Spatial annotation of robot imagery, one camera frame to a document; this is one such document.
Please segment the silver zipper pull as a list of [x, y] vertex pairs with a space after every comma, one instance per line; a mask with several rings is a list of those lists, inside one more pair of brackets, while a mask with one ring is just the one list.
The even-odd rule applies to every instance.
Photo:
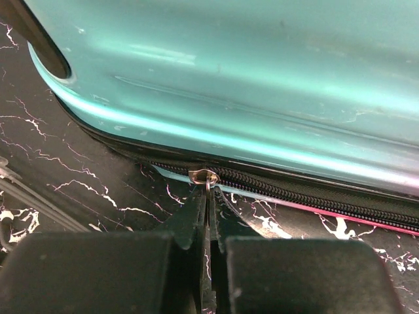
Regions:
[[189, 170], [188, 176], [192, 183], [204, 185], [206, 191], [210, 191], [220, 181], [218, 174], [209, 169]]

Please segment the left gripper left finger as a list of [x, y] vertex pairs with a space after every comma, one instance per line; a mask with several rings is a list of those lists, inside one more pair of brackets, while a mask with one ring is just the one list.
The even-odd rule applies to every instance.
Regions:
[[199, 313], [207, 194], [147, 232], [25, 237], [1, 270], [2, 313]]

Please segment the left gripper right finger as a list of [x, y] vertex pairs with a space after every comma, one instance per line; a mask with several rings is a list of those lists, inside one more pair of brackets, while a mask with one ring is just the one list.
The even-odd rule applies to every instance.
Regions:
[[359, 241], [266, 238], [220, 189], [208, 200], [218, 313], [402, 313], [389, 273]]

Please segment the pink teal cartoon suitcase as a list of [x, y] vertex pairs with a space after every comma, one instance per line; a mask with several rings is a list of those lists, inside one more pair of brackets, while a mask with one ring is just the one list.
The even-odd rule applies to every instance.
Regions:
[[121, 154], [418, 234], [417, 1], [2, 1], [1, 17]]

